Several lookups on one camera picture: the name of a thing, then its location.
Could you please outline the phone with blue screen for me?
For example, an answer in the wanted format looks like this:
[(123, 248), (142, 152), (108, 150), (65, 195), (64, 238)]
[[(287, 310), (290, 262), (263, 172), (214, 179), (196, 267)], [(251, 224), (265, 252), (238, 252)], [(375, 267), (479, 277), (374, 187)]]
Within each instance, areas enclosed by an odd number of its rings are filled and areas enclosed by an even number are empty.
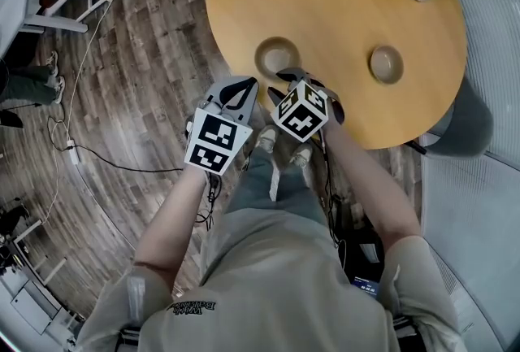
[(366, 280), (361, 277), (355, 276), (353, 278), (352, 284), (359, 289), (363, 290), (364, 292), (368, 293), (372, 297), (376, 297), (377, 293), (379, 291), (379, 283), (372, 281), (372, 280)]

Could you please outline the black oval object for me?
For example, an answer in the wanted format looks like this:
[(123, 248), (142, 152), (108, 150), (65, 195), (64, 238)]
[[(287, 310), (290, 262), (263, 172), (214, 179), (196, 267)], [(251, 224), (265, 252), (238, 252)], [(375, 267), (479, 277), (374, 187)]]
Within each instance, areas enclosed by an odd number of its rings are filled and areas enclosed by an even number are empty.
[(0, 126), (7, 128), (23, 128), (24, 123), (16, 113), (8, 110), (0, 110)]

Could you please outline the white window blinds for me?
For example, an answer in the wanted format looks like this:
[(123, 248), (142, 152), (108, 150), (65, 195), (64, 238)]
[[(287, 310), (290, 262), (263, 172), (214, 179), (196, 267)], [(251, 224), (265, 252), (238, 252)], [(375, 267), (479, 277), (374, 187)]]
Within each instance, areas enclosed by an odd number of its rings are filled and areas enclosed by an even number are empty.
[(466, 75), (487, 103), (488, 151), (520, 168), (520, 0), (460, 0), (466, 22)]

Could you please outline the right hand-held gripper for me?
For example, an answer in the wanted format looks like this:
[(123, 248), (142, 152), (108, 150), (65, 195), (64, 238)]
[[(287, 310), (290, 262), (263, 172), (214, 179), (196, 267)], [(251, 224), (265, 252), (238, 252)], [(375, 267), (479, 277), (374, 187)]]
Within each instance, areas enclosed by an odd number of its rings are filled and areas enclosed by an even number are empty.
[(298, 141), (307, 141), (333, 114), (339, 124), (345, 121), (345, 112), (339, 97), (315, 76), (300, 67), (288, 67), (275, 76), (286, 82), (282, 92), (272, 86), (267, 95), (275, 105), (271, 118), (275, 124)]

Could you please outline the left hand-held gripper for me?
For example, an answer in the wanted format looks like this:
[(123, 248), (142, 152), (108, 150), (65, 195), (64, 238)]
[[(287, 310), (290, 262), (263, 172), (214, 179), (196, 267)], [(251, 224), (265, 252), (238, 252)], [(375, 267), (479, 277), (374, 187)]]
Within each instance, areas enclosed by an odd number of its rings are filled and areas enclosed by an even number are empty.
[(222, 175), (251, 136), (249, 125), (259, 91), (253, 76), (230, 76), (214, 83), (187, 124), (184, 161)]

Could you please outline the person's right shoe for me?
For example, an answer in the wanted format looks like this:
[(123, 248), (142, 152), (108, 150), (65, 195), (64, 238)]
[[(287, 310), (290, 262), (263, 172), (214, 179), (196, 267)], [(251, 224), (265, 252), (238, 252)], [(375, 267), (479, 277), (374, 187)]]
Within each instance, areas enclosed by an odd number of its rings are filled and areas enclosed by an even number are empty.
[(289, 163), (294, 166), (304, 168), (310, 162), (312, 154), (312, 145), (303, 143), (293, 151)]

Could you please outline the person's left shoe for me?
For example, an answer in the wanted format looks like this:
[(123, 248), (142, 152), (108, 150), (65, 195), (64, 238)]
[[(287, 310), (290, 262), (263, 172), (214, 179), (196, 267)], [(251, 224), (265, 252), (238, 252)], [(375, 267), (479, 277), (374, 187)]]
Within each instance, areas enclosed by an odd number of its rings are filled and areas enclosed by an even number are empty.
[(275, 143), (279, 134), (280, 131), (275, 125), (267, 125), (258, 134), (255, 147), (271, 154), (275, 148)]

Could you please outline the brown ceramic bowl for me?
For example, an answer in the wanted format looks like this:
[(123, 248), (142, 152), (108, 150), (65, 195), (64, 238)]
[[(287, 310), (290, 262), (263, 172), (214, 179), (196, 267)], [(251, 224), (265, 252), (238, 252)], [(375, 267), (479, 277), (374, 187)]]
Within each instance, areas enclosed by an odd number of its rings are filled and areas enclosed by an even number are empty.
[(254, 55), (255, 66), (265, 77), (275, 79), (283, 69), (301, 66), (298, 48), (285, 37), (270, 37), (262, 41)]
[(369, 59), (371, 75), (381, 84), (394, 85), (403, 76), (404, 61), (393, 46), (377, 46)]

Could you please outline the person's grey t-shirt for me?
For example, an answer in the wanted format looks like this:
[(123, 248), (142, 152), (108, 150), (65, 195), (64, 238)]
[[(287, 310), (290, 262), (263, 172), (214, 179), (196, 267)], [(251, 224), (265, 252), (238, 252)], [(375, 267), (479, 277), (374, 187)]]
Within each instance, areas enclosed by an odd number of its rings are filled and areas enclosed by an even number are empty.
[(389, 249), (376, 297), (349, 282), (326, 226), (284, 211), (225, 215), (201, 263), (200, 285), (181, 298), (144, 267), (107, 285), (78, 350), (115, 352), (136, 327), (137, 352), (400, 352), (403, 316), (427, 352), (467, 352), (421, 237)]

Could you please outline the person's right forearm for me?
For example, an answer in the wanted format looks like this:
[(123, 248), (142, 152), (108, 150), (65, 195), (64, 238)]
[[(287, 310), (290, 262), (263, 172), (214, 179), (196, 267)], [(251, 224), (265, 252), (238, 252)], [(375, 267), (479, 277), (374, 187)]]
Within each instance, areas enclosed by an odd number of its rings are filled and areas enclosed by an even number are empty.
[(327, 126), (324, 136), (384, 249), (389, 250), (406, 237), (420, 237), (422, 233), (415, 210), (392, 176), (340, 125)]

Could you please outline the person's left forearm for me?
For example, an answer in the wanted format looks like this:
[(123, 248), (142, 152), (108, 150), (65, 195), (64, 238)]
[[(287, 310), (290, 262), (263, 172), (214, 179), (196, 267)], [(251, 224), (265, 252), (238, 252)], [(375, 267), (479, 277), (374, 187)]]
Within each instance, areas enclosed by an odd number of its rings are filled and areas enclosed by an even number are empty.
[(157, 273), (170, 289), (187, 252), (205, 187), (205, 172), (188, 165), (137, 244), (134, 263)]

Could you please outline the person's grey-blue trousers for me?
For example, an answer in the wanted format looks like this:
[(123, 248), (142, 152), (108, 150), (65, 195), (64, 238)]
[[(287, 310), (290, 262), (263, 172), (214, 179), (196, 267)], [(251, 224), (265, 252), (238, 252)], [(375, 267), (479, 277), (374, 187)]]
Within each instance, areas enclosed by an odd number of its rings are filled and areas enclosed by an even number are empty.
[(279, 175), (275, 200), (270, 197), (274, 172), (272, 155), (260, 147), (250, 154), (249, 166), (240, 176), (225, 213), (242, 209), (282, 210), (326, 226), (318, 196), (308, 186), (302, 167), (290, 163)]

